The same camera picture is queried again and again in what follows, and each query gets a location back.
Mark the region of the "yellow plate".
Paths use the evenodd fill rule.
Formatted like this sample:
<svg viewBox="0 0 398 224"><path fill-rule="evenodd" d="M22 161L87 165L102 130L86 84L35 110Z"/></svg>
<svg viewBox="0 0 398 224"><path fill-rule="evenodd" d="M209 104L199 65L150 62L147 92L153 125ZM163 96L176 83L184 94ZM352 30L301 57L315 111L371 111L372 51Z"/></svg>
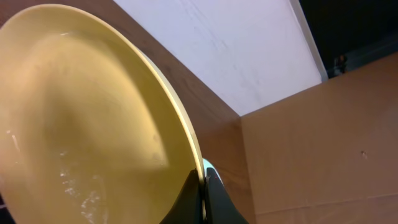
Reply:
<svg viewBox="0 0 398 224"><path fill-rule="evenodd" d="M197 137L178 95L135 45L71 6L1 27L1 196L16 223L159 223Z"/></svg>

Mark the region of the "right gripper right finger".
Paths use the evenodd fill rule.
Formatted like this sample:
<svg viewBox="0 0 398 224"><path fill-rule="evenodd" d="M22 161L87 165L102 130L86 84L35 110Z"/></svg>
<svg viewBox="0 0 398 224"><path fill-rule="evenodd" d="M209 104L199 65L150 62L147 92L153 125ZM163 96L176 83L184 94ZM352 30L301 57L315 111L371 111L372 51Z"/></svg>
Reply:
<svg viewBox="0 0 398 224"><path fill-rule="evenodd" d="M230 199L214 170L208 169L205 184L206 220L209 224L248 224Z"/></svg>

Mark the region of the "mint green plate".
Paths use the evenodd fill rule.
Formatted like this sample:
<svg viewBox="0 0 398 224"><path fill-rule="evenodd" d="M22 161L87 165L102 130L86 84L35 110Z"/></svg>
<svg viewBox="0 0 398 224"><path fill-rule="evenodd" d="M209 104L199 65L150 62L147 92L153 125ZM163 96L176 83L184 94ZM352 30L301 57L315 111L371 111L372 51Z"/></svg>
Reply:
<svg viewBox="0 0 398 224"><path fill-rule="evenodd" d="M211 162L209 162L208 160L206 160L205 158L203 158L203 168L204 168L204 174L205 177L208 176L208 169L212 169L214 170L217 178L219 178L219 180L222 182L222 179L218 173L218 171L216 170L216 168L213 166L213 164Z"/></svg>

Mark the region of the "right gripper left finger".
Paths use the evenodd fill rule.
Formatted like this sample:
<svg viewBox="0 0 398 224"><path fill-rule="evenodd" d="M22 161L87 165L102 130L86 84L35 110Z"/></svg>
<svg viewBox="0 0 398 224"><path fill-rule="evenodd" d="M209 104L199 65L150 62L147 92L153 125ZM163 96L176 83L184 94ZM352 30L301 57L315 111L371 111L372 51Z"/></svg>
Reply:
<svg viewBox="0 0 398 224"><path fill-rule="evenodd" d="M203 223L202 199L197 170L191 170L175 203L160 224Z"/></svg>

